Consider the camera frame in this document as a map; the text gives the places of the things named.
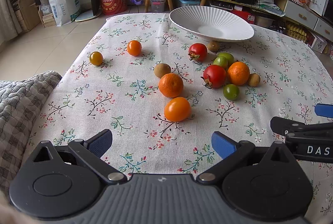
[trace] white bowl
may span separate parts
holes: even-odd
[[[178,27],[206,41],[240,42],[254,35],[253,28],[244,19],[214,7],[184,6],[169,16]]]

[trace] green tomato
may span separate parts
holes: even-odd
[[[228,60],[226,57],[223,57],[223,56],[220,56],[220,57],[217,57],[215,60],[214,60],[214,63],[213,64],[216,64],[218,66],[221,66],[223,67],[224,69],[226,69],[228,67]]]
[[[223,95],[228,100],[236,100],[239,95],[239,88],[234,84],[228,84],[223,88]]]
[[[230,66],[234,63],[234,61],[235,61],[233,55],[231,55],[231,54],[228,53],[228,52],[220,52],[220,53],[218,54],[218,56],[219,56],[219,57],[220,57],[220,56],[225,57],[225,58],[228,60],[228,66],[229,66],[229,67],[230,67]]]

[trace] tablecloth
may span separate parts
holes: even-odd
[[[102,159],[130,177],[132,173],[200,174],[221,158],[211,146],[218,130],[232,139],[270,146],[280,135],[270,129],[273,116],[306,124],[332,121],[314,113],[317,103],[333,103],[333,83],[327,71],[304,43],[283,34],[252,25],[255,34],[247,41],[221,43],[261,76],[259,87],[240,87],[232,102],[223,89],[202,85],[204,63],[189,61],[191,44],[203,42],[169,20],[168,14],[129,14],[111,17],[66,72],[55,88],[31,132],[24,159],[41,140],[66,145],[73,139],[88,139],[111,129],[113,144]],[[142,54],[130,56],[126,45],[142,44]],[[100,51],[103,63],[89,62]],[[158,91],[154,66],[167,63],[181,76],[185,97],[193,115],[182,122],[164,118],[170,98]],[[333,211],[332,164],[299,161],[313,185],[310,220]]]

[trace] white shopping bag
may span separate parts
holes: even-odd
[[[57,26],[74,21],[81,13],[79,0],[49,0]]]

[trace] drawer handle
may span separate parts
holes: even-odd
[[[298,16],[299,16],[301,19],[306,20],[306,17],[304,17],[302,14],[298,14]]]

